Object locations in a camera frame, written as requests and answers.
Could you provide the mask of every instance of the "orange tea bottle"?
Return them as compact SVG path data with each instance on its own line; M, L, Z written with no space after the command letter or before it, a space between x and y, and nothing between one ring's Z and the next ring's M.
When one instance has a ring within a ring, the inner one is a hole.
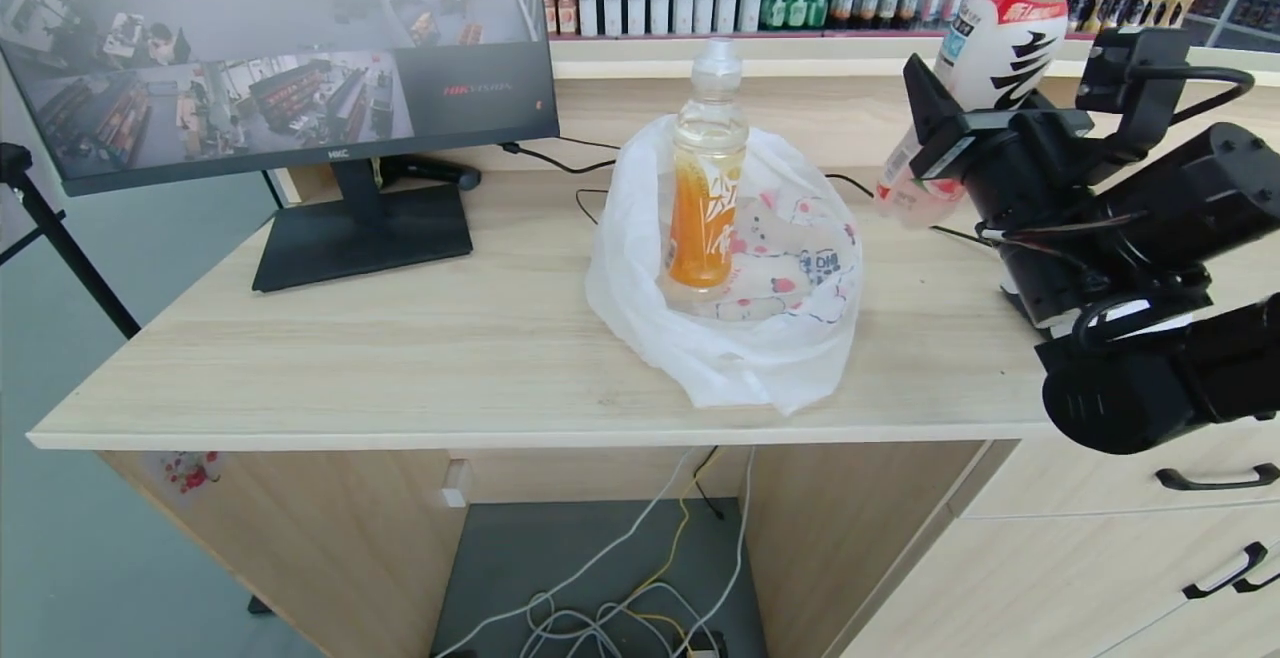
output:
M709 38L694 61L694 97L676 116L676 191L667 278L694 297L723 285L733 270L730 242L737 181L746 156L746 119L735 99L742 60L731 38Z

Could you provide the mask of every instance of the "cabinet drawer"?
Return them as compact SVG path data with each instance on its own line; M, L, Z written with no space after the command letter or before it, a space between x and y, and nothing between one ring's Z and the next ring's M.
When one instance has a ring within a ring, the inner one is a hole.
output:
M1137 456L1106 456L1061 437L1021 440L965 508L964 517L1069 516L1280 501L1280 480L1270 485L1175 490L1157 479L1160 471L1175 471L1202 484L1260 484L1266 481L1253 467L1266 465L1280 470L1280 422L1247 420L1210 426Z
M1211 589L1247 545L1277 542L1280 503L955 521L841 658L1093 658L1171 612L1234 598L1183 589Z

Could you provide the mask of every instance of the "hikvision logo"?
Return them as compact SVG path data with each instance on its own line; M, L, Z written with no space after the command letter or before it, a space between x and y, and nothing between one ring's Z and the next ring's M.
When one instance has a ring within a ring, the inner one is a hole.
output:
M498 93L499 90L512 90L509 83L448 84L445 96L466 96L466 93Z

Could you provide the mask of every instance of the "computer monitor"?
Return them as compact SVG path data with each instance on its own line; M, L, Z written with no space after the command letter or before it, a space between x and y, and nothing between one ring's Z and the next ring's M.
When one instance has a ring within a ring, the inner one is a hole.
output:
M456 187L380 195L371 160L558 134L541 5L0 0L0 52L70 196L332 163L343 202L276 216L274 291L470 252Z

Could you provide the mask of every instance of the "black stand leg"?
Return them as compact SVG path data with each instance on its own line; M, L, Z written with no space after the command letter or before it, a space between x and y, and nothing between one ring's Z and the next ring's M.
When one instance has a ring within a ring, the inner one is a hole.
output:
M58 213L49 206L40 189L31 183L27 170L32 166L31 152L14 143L0 143L0 183L4 183L18 193L22 206L27 207L31 220L45 233L49 243L58 251L67 266L76 274L84 291L93 297L102 312L111 319L115 328L124 334L124 339L132 339L141 330L138 321L133 320L128 309L115 296L111 287L102 279L102 274L93 268L88 256L81 251L79 245L68 233L63 221L58 220Z
M250 616L274 616L275 611L266 607L256 595L248 599L248 614Z

